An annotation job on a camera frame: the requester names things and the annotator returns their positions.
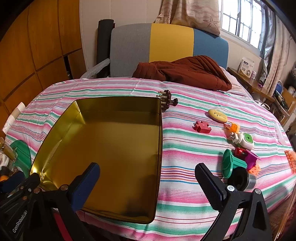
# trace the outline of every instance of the pink plastic toy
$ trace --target pink plastic toy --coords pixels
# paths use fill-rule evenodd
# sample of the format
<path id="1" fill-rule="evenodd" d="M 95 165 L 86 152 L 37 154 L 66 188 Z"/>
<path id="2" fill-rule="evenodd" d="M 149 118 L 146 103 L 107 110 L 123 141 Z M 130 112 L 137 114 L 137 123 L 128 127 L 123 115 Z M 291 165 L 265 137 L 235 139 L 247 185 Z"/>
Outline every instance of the pink plastic toy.
<path id="1" fill-rule="evenodd" d="M 246 150 L 248 153 L 245 157 L 244 161 L 247 163 L 247 170 L 251 170 L 254 166 L 256 166 L 257 160 L 261 160 L 259 156 L 257 156 L 255 153 Z"/>
<path id="2" fill-rule="evenodd" d="M 199 120 L 195 123 L 193 129 L 199 133 L 210 133 L 210 131 L 212 130 L 212 128 L 209 127 L 208 122 Z"/>

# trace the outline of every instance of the striped bedsheet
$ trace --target striped bedsheet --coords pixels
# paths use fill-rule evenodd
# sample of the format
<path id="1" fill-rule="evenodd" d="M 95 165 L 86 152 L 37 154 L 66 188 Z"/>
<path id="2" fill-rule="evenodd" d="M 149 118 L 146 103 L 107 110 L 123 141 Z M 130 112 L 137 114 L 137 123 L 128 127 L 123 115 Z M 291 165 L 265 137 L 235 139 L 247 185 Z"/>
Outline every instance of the striped bedsheet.
<path id="1" fill-rule="evenodd" d="M 209 91 L 133 78 L 69 80 L 54 84 L 38 95 L 18 117 L 6 140 L 25 141 L 33 161 L 54 123 L 74 100 L 102 96 L 155 97 L 165 89 L 178 98 L 179 104 L 163 113 L 163 160 L 155 220 L 148 225 L 132 224 L 79 211 L 81 220 L 135 240 L 200 240 L 218 212 L 209 205 L 194 177 L 194 168 L 204 162 L 214 175 L 222 177 L 223 152 L 226 148 L 234 149 L 223 124 L 205 115 L 211 108 L 220 109 L 229 121 L 241 126 L 241 131 L 252 135 L 253 151 L 262 159 L 257 187 L 263 191 L 268 210 L 289 195 L 295 176 L 284 153 L 292 150 L 284 130 L 281 128 L 286 145 L 281 145 L 275 133 L 276 118 L 246 94 L 235 91 Z M 207 121 L 212 131 L 209 134 L 194 131 L 192 127 L 197 120 Z M 234 231 L 240 214 L 238 210 L 228 234 Z"/>

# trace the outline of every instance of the soap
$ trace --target soap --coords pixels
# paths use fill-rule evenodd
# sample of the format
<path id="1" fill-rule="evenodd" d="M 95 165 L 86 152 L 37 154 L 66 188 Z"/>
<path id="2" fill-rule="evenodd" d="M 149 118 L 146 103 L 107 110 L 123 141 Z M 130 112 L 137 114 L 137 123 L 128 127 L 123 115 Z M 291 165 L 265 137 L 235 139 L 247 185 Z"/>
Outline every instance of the soap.
<path id="1" fill-rule="evenodd" d="M 208 111 L 209 116 L 214 119 L 215 121 L 221 122 L 221 123 L 226 123 L 227 122 L 227 116 L 222 113 L 219 110 L 215 109 L 210 109 Z"/>

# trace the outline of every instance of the magenta toy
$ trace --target magenta toy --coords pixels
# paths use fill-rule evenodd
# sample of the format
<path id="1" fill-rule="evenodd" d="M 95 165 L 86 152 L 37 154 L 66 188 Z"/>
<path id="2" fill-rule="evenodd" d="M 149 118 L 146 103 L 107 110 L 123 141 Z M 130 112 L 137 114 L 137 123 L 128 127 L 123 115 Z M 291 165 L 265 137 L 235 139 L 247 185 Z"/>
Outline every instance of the magenta toy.
<path id="1" fill-rule="evenodd" d="M 247 170 L 251 170 L 254 166 L 256 166 L 257 160 L 261 160 L 259 156 L 257 156 L 255 153 L 246 150 L 248 153 L 247 156 L 245 157 L 244 161 L 247 164 Z"/>

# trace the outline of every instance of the blue gripper pad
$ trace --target blue gripper pad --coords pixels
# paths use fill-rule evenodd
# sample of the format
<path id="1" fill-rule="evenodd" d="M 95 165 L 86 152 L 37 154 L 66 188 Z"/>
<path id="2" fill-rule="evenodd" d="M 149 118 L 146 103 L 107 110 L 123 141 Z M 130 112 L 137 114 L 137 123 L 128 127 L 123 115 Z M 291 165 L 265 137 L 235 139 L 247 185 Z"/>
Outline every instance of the blue gripper pad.
<path id="1" fill-rule="evenodd" d="M 74 212 L 83 208 L 99 177 L 100 166 L 92 162 L 84 173 L 77 176 L 70 184 L 68 194 Z"/>
<path id="2" fill-rule="evenodd" d="M 227 196 L 224 183 L 219 177 L 215 177 L 204 163 L 197 164 L 194 173 L 211 207 L 220 212 Z"/>
<path id="3" fill-rule="evenodd" d="M 0 182 L 0 192 L 10 193 L 12 192 L 19 184 L 21 184 L 25 179 L 23 172 L 17 172 L 13 174 L 6 181 Z"/>

